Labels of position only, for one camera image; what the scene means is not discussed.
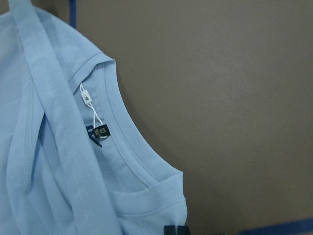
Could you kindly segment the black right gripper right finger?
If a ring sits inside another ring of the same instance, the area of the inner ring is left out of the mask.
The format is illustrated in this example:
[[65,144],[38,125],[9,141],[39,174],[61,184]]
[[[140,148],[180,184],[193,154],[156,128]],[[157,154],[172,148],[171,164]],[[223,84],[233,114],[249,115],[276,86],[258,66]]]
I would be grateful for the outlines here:
[[177,235],[190,235],[190,229],[188,226],[178,226]]

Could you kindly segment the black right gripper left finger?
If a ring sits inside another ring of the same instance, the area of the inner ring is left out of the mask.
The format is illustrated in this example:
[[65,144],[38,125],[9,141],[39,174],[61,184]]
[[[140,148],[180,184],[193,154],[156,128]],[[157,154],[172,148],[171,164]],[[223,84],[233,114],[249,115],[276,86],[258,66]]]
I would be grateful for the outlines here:
[[175,225],[164,226],[164,235],[177,235],[177,229]]

